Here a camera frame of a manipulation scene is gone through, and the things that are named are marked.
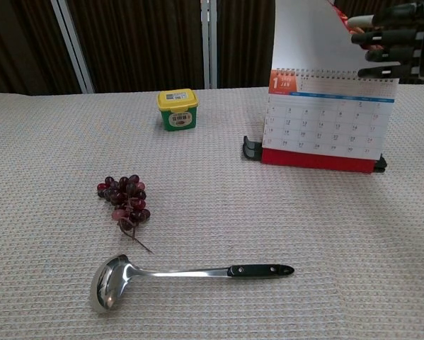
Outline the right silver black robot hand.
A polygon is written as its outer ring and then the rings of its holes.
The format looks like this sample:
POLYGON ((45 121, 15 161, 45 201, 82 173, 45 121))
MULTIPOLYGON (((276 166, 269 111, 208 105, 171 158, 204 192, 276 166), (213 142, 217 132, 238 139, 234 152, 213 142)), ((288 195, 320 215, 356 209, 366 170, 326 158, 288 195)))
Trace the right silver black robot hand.
POLYGON ((424 81, 424 1, 392 6, 345 22, 351 41, 367 52, 362 79, 419 79, 424 81))

